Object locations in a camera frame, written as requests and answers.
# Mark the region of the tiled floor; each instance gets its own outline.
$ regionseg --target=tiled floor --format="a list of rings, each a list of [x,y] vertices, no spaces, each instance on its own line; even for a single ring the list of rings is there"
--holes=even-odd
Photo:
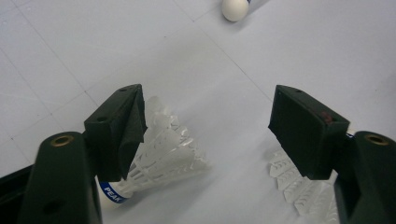
[[[305,223],[268,173],[276,84],[318,98],[352,129],[396,139],[396,2],[0,0],[0,176],[39,144],[83,132],[116,89],[141,83],[189,127],[208,175],[139,193],[106,223]]]

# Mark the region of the plastic shuttlecock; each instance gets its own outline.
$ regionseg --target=plastic shuttlecock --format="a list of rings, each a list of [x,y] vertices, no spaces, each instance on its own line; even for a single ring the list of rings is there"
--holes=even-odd
[[[116,208],[136,191],[198,175],[208,168],[205,153],[158,97],[146,101],[145,117],[145,142],[136,151],[127,179],[99,183],[103,208]]]
[[[277,188],[283,190],[286,202],[293,203],[301,216],[313,218],[316,223],[339,223],[333,190],[335,171],[329,180],[310,180],[300,175],[284,150],[275,152],[270,164],[270,176],[276,178]]]

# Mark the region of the white ball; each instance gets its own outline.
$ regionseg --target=white ball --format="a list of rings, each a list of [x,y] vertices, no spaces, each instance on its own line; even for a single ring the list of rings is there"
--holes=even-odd
[[[223,0],[224,17],[229,21],[240,21],[248,14],[248,0]]]

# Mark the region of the blue label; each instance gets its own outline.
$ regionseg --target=blue label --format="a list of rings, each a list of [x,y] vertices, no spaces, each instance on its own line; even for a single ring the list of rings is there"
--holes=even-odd
[[[111,188],[108,182],[100,182],[99,186],[107,198],[112,202],[124,203],[127,200],[127,198],[120,196],[113,188]]]

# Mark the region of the blue band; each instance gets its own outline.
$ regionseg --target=blue band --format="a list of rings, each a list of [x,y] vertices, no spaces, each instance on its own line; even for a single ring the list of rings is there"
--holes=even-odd
[[[108,182],[100,182],[99,186],[107,198],[113,203],[124,203],[127,200],[127,198],[120,196],[113,188],[111,188]]]

